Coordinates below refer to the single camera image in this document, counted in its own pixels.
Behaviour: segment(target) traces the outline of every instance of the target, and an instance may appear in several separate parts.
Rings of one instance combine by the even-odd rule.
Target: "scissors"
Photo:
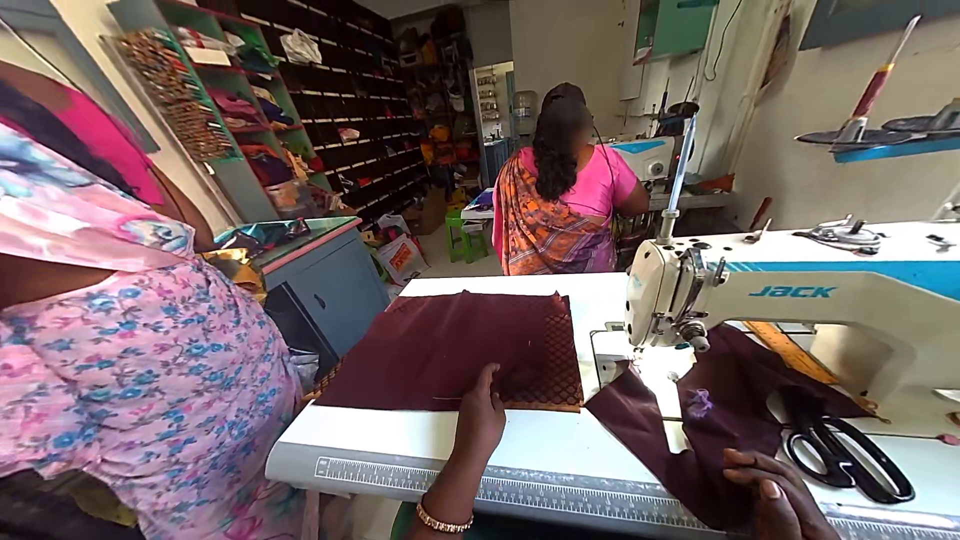
[[[864,495],[878,503],[905,503],[917,496],[910,480],[887,454],[863,434],[863,431],[827,414],[822,399],[799,386],[783,388],[780,394],[793,428],[786,440],[786,451],[801,471],[833,487],[859,487]],[[837,431],[847,435],[864,454],[880,466],[893,482],[895,491],[888,490],[882,479],[871,474],[867,466],[837,437]],[[810,469],[797,456],[797,445],[801,441],[812,448],[823,461],[827,470],[825,474]]]

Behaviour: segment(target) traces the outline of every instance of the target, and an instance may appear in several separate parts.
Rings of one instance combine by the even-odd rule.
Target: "bangle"
[[[426,510],[423,509],[423,502],[417,503],[417,517],[420,518],[420,521],[424,525],[436,530],[437,532],[446,532],[448,534],[460,534],[461,532],[470,528],[473,525],[473,515],[470,514],[470,519],[463,525],[454,525],[452,523],[444,523],[437,521],[430,517],[430,514],[426,513]]]

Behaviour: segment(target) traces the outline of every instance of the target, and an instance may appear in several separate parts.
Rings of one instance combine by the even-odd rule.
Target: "yellow ruler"
[[[771,351],[780,355],[786,365],[825,384],[836,384],[838,382],[831,372],[824,369],[824,366],[813,359],[813,356],[801,349],[789,336],[780,331],[777,325],[760,321],[743,321],[743,324],[756,334],[756,337],[759,337],[760,341],[765,343]]]

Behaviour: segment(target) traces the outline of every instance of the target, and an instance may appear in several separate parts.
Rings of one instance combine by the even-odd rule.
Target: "ruler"
[[[309,483],[347,493],[417,501],[443,466],[438,460],[363,454],[363,459],[320,455],[315,482]],[[656,538],[729,536],[702,524],[660,484],[652,482],[489,466],[477,490],[475,507],[482,512]],[[823,509],[845,540],[960,540],[958,517],[832,504]]]
[[[807,351],[801,349],[789,336],[780,331],[777,325],[761,321],[743,321],[743,325],[750,329],[756,337],[759,337],[771,351],[782,356],[786,365],[824,384],[836,384],[838,382],[831,372],[820,365],[820,362],[815,360]]]

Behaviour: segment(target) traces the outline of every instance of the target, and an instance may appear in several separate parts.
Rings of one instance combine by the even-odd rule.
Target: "black hair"
[[[561,86],[564,85],[580,90],[569,83]],[[543,99],[543,109],[534,132],[537,193],[547,201],[559,200],[576,184],[577,153],[573,137],[591,124],[590,112],[584,101],[573,96],[556,95],[554,90],[550,90]]]
[[[560,98],[572,99],[584,105],[587,104],[587,96],[584,95],[584,91],[581,90],[579,86],[572,85],[571,83],[560,83],[550,88],[546,95],[543,96],[543,104],[540,106],[540,110],[545,110],[546,106]]]
[[[20,90],[0,80],[0,116],[9,119],[33,140],[73,161],[90,174],[136,197],[132,186],[113,165],[90,153],[90,149],[59,118]]]

